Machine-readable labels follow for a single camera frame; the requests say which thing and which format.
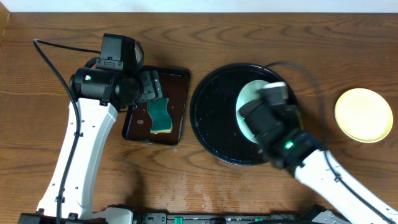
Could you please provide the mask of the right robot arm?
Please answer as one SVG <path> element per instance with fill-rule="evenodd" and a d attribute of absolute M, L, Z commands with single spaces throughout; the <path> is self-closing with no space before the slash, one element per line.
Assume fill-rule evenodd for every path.
<path fill-rule="evenodd" d="M 397 211 L 356 180 L 331 152 L 301 127 L 293 105 L 253 100 L 239 109 L 260 155 L 314 190 L 351 223 L 397 223 Z"/>

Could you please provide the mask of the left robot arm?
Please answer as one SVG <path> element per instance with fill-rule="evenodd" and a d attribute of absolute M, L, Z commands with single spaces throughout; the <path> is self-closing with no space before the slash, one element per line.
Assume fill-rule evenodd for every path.
<path fill-rule="evenodd" d="M 108 134 L 125 107 L 163 96 L 155 70 L 79 68 L 70 79 L 75 95 L 57 165 L 35 213 L 19 223 L 132 223 L 134 213 L 122 205 L 93 210 L 98 167 Z"/>

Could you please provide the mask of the green scouring sponge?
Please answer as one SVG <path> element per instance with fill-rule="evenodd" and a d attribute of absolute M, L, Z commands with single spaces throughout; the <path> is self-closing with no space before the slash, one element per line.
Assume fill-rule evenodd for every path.
<path fill-rule="evenodd" d="M 151 134 L 170 133 L 173 122 L 167 110 L 169 99 L 159 98 L 147 103 L 147 112 L 152 120 Z"/>

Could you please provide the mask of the light blue plate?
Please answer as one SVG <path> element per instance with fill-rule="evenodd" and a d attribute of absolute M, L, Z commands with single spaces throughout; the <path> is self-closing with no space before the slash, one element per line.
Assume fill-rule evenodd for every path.
<path fill-rule="evenodd" d="M 259 93 L 259 90 L 262 89 L 271 89 L 271 90 L 281 90 L 281 95 L 283 100 L 288 100 L 289 99 L 289 87 L 286 84 L 286 82 L 274 82 L 274 83 L 269 83 L 264 80 L 254 80 L 251 81 L 243 86 L 241 91 L 238 94 L 238 98 L 236 101 L 236 121 L 238 122 L 238 127 L 244 137 L 254 144 L 258 144 L 256 135 L 253 134 L 252 130 L 248 126 L 248 121 L 244 121 L 245 118 L 248 118 L 248 116 L 242 116 L 239 110 L 246 104 L 251 104 L 252 103 L 266 103 L 265 101 L 262 101 L 262 96 Z M 272 111 L 271 108 L 266 108 L 265 110 L 266 114 L 265 115 L 259 115 L 258 121 L 260 119 L 265 120 L 265 118 L 279 118 L 282 121 L 282 114 L 276 114 L 274 113 L 275 111 Z M 303 129 L 303 124 L 302 124 L 302 117 L 299 111 L 293 111 L 293 117 L 286 117 L 287 120 L 291 119 L 290 121 L 293 124 L 297 124 L 299 126 L 299 129 Z"/>

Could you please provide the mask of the yellow plate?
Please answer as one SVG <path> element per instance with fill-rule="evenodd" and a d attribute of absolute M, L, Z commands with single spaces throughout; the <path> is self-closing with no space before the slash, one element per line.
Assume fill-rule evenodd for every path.
<path fill-rule="evenodd" d="M 363 143 L 383 140 L 394 124 L 388 102 L 380 94 L 366 88 L 344 92 L 336 101 L 334 115 L 343 133 Z"/>

